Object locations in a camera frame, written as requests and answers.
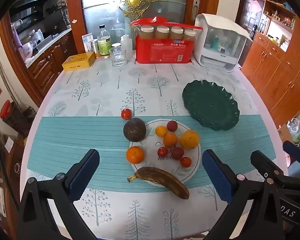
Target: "round white plate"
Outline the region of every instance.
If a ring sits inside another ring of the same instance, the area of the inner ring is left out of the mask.
[[[143,149],[145,152],[145,159],[143,162],[139,164],[132,164],[132,167],[134,171],[137,171],[138,169],[142,167],[155,167],[162,169],[164,171],[167,171],[177,177],[183,184],[191,179],[191,177],[195,174],[197,171],[200,160],[201,160],[201,147],[200,144],[192,149],[192,150],[185,150],[185,154],[183,157],[189,157],[192,160],[191,166],[189,168],[183,168],[180,164],[179,160],[174,160],[171,157],[171,149],[168,148],[169,153],[168,156],[165,158],[160,158],[157,154],[157,151],[160,147],[164,147],[163,144],[163,138],[157,136],[155,134],[155,128],[159,125],[167,126],[167,123],[171,121],[171,119],[156,119],[153,121],[150,121],[146,123],[146,138],[143,141],[140,142],[130,142],[130,147],[132,146],[138,146]],[[184,124],[178,123],[178,129],[174,132],[178,138],[186,131],[190,130],[187,126]],[[157,187],[163,187],[162,185],[147,181],[148,183],[155,185]]]

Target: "yellow orange fruit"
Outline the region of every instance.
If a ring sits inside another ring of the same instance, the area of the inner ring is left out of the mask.
[[[178,142],[178,137],[174,133],[167,133],[163,138],[163,144],[166,147],[174,147]]]
[[[128,162],[138,164],[145,159],[145,153],[138,146],[132,146],[127,150],[126,157]]]
[[[155,131],[154,131],[154,132],[155,132],[155,134],[156,134],[157,136],[163,138],[163,137],[166,136],[168,130],[167,130],[166,127],[164,127],[164,126],[162,126],[162,125],[159,125],[159,126],[157,126],[157,127],[155,128]]]
[[[198,146],[200,137],[196,131],[187,130],[181,135],[179,142],[182,148],[191,150]]]

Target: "scalloped green tray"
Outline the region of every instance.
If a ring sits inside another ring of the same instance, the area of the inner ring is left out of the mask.
[[[239,121],[240,111],[224,87],[206,80],[188,83],[182,92],[190,116],[213,130],[230,130]]]

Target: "blue gripper pad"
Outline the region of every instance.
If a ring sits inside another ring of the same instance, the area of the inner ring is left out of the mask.
[[[294,157],[296,161],[300,163],[300,149],[297,146],[295,146],[292,142],[285,141],[283,143],[283,150],[287,154]]]
[[[230,204],[233,198],[232,184],[215,159],[210,155],[209,151],[213,152],[212,150],[205,150],[202,154],[202,166],[206,170],[213,186],[217,190],[220,199]]]
[[[67,175],[71,172],[74,173],[73,174],[74,177],[69,183],[68,198],[70,201],[73,202],[81,198],[93,174],[98,168],[99,163],[100,163],[99,152],[95,149],[90,149],[79,163],[74,164],[70,168]]]

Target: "clear glass cup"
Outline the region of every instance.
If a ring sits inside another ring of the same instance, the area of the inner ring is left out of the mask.
[[[115,67],[122,67],[123,65],[126,65],[126,49],[121,46],[111,48],[110,58],[112,65]]]

